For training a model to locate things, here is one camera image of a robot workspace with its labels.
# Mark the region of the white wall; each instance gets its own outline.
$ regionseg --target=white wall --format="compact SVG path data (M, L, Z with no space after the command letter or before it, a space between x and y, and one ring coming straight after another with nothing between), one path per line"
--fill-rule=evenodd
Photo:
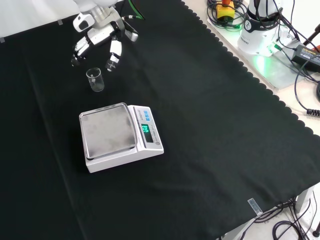
M0 37L78 14L73 0L0 0Z
M283 15L290 20L294 0L282 0ZM314 33L316 26L320 24L320 0L295 0L292 25L306 38ZM316 46L320 45L320 34L312 41Z

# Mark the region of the floor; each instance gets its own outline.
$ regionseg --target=floor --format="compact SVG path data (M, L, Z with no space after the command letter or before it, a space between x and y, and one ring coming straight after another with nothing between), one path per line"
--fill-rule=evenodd
M320 222L320 183L318 183L315 186L314 194L318 203L318 210L315 215L311 229L307 235L310 238L310 240L320 240L320 237L317 238L312 235L312 232L317 228ZM315 203L314 197L312 196L311 206L300 220L300 223L305 231L309 228L312 218L315 214L315 211L316 211L316 203ZM279 221L287 221L287 220L290 220L293 222L293 218L291 217L289 209L283 210L282 213L280 213L275 218L271 219L269 222L253 224L248 229L245 235L245 238L243 240L273 240L273 237L272 237L273 226ZM281 234L286 228L288 228L288 226L279 227L277 230L278 235ZM297 239L298 239L298 235L296 234L295 230L292 227L281 237L281 240L297 240Z

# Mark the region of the green cable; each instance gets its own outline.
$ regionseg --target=green cable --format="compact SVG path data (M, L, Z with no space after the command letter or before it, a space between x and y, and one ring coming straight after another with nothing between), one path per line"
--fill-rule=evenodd
M144 17L143 16L141 16L141 14L137 11L137 9L135 8L135 6L132 4L132 2L131 2L131 0L128 0L128 2L129 2L129 4L130 4L130 6L131 6L131 8L133 9L133 11L137 14L137 19L144 19Z

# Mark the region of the scale control panel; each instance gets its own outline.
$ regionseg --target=scale control panel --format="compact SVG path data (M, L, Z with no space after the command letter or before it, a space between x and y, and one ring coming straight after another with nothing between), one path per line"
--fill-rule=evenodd
M158 134L158 130L149 107L134 106L133 107L144 147L146 149L162 149L162 143Z

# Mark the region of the black tablecloth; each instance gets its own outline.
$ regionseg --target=black tablecloth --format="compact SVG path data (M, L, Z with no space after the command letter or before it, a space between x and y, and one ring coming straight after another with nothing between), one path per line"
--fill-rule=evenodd
M180 0L146 0L93 92L70 64L72 19L0 44L5 239L212 240L320 182L320 139ZM164 154L89 174L79 114L151 108Z

